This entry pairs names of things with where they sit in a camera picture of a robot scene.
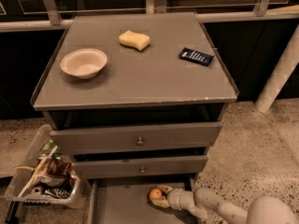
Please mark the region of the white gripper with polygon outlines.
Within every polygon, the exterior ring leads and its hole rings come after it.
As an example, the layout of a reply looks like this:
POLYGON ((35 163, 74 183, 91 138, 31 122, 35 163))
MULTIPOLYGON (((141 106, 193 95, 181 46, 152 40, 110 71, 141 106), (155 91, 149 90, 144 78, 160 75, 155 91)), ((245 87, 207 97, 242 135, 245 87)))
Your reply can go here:
POLYGON ((172 207, 175 210, 192 210, 195 207, 193 192, 184 189, 172 188, 167 185, 159 185, 158 189, 167 194, 167 199, 157 199, 151 202, 162 208, 172 207))

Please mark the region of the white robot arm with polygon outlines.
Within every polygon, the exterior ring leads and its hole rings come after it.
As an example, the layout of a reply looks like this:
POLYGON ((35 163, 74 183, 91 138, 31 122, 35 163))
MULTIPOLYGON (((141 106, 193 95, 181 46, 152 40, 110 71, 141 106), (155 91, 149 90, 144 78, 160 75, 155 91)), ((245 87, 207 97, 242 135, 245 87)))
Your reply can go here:
POLYGON ((228 224, 299 224, 291 208, 281 200, 263 196, 255 199, 246 211, 209 189, 187 191, 161 185, 149 192, 150 201, 162 208, 187 210, 201 220, 207 220, 207 209, 221 216, 228 224))

